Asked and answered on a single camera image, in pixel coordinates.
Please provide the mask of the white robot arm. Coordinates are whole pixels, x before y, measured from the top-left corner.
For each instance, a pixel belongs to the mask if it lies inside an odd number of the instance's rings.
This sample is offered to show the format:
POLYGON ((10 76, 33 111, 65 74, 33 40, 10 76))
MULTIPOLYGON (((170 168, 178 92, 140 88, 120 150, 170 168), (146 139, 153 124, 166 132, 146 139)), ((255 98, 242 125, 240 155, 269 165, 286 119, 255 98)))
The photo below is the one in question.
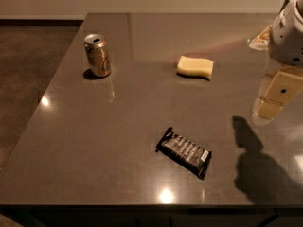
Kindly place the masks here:
POLYGON ((270 57, 252 111, 253 122, 263 126, 303 91, 303 0, 285 0, 249 47, 267 50, 270 57))

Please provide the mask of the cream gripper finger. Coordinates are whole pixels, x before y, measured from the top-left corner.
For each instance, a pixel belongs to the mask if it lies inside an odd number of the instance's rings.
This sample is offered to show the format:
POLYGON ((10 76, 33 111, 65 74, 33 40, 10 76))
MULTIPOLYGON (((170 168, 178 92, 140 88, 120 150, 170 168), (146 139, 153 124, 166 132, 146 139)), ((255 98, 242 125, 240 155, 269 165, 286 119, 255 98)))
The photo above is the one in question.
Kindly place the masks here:
POLYGON ((271 123, 282 109, 280 105, 257 98, 253 106, 252 121, 258 126, 265 126, 271 123))
POLYGON ((249 47, 255 50, 267 50, 270 42, 271 29, 271 26, 264 28, 260 34, 249 43, 249 47))

